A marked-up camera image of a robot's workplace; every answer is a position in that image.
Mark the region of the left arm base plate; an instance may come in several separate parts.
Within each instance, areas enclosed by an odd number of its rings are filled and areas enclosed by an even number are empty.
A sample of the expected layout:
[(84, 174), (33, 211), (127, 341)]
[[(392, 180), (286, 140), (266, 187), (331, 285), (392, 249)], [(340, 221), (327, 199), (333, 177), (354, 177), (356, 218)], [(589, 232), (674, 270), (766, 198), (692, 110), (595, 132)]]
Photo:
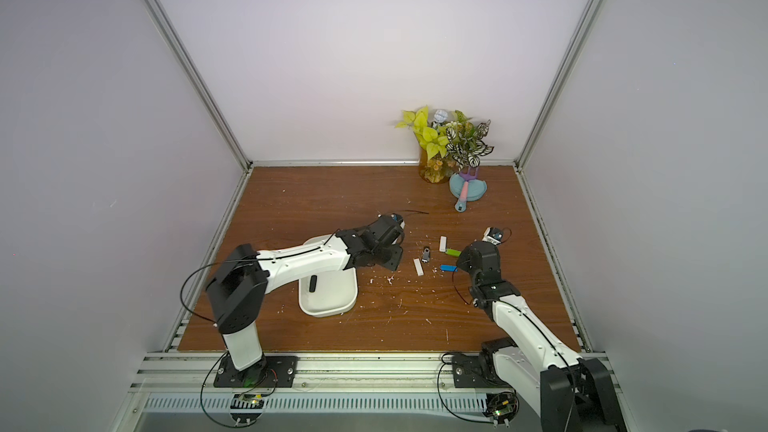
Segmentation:
[(215, 388), (291, 388), (299, 358), (291, 355), (265, 355), (254, 365), (240, 371), (229, 353), (214, 368)]

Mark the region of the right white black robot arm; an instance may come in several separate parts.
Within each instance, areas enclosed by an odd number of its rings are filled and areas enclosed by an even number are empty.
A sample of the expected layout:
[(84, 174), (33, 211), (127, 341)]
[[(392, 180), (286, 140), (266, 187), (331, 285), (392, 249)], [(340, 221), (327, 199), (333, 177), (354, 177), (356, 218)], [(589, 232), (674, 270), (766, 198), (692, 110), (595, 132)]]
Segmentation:
[(469, 275), (473, 305), (507, 335), (481, 353), (491, 376), (515, 389), (537, 413), (542, 430), (582, 431), (587, 418), (601, 420), (605, 431), (627, 429), (608, 368), (571, 349), (535, 315), (502, 277), (496, 244), (471, 243), (457, 268)]

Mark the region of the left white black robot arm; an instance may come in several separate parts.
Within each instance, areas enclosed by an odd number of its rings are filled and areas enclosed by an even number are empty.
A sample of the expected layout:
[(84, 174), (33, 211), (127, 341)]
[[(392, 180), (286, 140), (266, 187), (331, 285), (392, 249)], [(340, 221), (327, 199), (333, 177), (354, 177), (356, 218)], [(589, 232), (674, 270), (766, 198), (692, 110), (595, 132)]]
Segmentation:
[(208, 280), (205, 294), (225, 348), (225, 366), (260, 371), (265, 352), (257, 329), (266, 297), (294, 284), (300, 309), (325, 318), (351, 311), (358, 294), (358, 271), (398, 269), (405, 219), (392, 213), (357, 228), (339, 229), (277, 250), (236, 247)]

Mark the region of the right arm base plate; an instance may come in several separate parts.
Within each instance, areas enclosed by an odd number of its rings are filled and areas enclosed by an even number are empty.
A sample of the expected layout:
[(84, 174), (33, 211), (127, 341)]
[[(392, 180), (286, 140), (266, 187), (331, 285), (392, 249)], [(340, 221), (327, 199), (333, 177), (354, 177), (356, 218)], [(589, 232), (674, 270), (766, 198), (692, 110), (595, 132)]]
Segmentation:
[(500, 385), (483, 353), (455, 353), (450, 356), (449, 363), (455, 388), (493, 388)]

